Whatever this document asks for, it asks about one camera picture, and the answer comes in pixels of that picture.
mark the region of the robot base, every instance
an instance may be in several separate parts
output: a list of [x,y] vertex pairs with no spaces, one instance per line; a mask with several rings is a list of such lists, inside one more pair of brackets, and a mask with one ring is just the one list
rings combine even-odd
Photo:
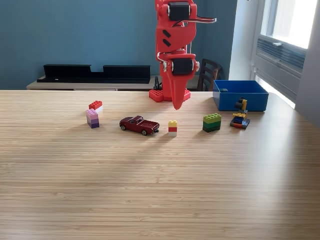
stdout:
[[[161,103],[163,101],[172,102],[172,97],[165,97],[163,90],[154,90],[154,89],[150,90],[149,91],[149,98],[151,98],[152,100],[154,100],[157,103]],[[185,90],[183,101],[186,101],[189,98],[191,98],[191,92],[189,90]]]

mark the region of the white wall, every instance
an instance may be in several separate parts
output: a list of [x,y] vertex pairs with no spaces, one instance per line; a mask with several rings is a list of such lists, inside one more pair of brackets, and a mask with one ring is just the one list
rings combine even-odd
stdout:
[[320,3],[315,11],[295,109],[320,128]]
[[259,1],[238,0],[235,15],[230,80],[250,80]]

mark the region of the black shelf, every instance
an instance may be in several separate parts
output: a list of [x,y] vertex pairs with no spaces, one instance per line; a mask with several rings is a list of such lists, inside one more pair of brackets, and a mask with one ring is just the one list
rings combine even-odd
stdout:
[[38,83],[149,84],[150,66],[105,65],[92,72],[91,65],[46,64]]

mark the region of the white lego brick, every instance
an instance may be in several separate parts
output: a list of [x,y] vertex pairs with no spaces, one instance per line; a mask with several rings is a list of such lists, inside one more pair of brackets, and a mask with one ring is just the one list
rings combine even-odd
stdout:
[[168,132],[168,136],[169,137],[176,137],[176,136],[178,136],[178,133],[176,131],[170,131],[170,132]]
[[98,114],[98,113],[102,112],[103,110],[104,110],[104,106],[101,106],[101,107],[97,108],[95,111]]

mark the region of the window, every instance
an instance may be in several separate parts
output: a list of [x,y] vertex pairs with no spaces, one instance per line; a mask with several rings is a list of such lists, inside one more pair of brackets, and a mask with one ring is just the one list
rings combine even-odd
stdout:
[[259,0],[251,80],[260,77],[295,103],[317,0]]
[[317,0],[265,0],[261,34],[308,48]]

